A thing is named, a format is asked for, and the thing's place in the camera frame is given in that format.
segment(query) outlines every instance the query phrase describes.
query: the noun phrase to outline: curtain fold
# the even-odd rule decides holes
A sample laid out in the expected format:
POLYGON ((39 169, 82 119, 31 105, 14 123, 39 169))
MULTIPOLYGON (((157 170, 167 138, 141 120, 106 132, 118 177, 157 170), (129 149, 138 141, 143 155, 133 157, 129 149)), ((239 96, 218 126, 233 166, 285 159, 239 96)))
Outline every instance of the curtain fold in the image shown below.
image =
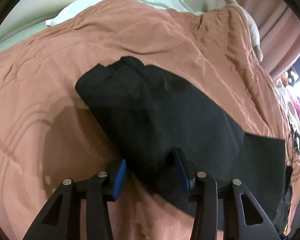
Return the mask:
POLYGON ((300 21, 283 0, 238 0, 255 20, 260 32, 263 61, 273 80, 300 56, 300 21))

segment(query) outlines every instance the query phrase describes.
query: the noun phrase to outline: brown blanket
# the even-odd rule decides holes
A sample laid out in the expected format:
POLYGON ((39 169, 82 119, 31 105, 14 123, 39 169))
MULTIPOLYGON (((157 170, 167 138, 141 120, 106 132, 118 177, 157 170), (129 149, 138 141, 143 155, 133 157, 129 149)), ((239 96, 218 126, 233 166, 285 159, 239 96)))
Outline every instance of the brown blanket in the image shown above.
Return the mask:
MULTIPOLYGON (((286 117, 240 9, 195 16, 105 0, 0 53, 0 226, 9 239, 23 238, 63 179, 87 179, 115 158, 74 85, 97 63, 125 55, 187 79, 245 131, 287 138, 286 117)), ((291 218, 300 198, 297 174, 294 181, 291 218)), ((147 192, 132 174, 109 210, 115 239, 191 234, 193 218, 147 192)))

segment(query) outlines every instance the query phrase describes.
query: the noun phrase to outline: black garment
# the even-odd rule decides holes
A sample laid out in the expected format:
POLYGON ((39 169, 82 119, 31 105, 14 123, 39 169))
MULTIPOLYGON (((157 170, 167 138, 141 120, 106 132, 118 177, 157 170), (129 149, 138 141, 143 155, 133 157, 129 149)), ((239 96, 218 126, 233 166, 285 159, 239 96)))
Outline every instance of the black garment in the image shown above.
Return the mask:
POLYGON ((271 220, 285 203, 285 141, 245 133, 187 80, 122 57, 97 65, 75 88, 139 179, 179 209, 194 216, 196 206, 169 166, 172 147, 215 179, 243 181, 271 220))

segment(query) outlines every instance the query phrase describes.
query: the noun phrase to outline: yellow tag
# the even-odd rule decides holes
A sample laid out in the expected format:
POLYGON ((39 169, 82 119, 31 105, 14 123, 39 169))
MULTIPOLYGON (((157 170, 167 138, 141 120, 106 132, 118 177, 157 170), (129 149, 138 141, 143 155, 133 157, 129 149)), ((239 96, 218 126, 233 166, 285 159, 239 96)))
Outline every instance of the yellow tag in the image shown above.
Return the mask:
POLYGON ((287 233, 288 230, 288 224, 286 225, 286 227, 284 228, 283 234, 285 235, 287 233))

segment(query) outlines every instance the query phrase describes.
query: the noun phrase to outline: silver screw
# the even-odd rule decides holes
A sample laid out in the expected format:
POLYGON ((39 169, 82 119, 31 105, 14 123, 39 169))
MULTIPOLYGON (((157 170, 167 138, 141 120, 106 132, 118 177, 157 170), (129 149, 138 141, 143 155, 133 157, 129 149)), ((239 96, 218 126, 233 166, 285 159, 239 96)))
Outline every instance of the silver screw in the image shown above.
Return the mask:
POLYGON ((237 186, 239 186, 239 185, 241 185, 241 180, 239 180, 239 179, 234 179, 234 180, 232 181, 232 183, 235 184, 235 185, 237 185, 237 186))
POLYGON ((207 176, 207 174, 206 174, 205 172, 203 172, 203 171, 199 171, 199 172, 197 173, 197 176, 198 176, 199 178, 205 178, 205 177, 207 176))
POLYGON ((68 186, 68 185, 70 185, 71 184, 71 179, 65 179, 64 181, 63 181, 63 185, 65 185, 65 186, 68 186))
POLYGON ((98 177, 100 177, 100 178, 104 178, 106 176, 108 176, 108 173, 106 171, 100 171, 98 174, 98 177))

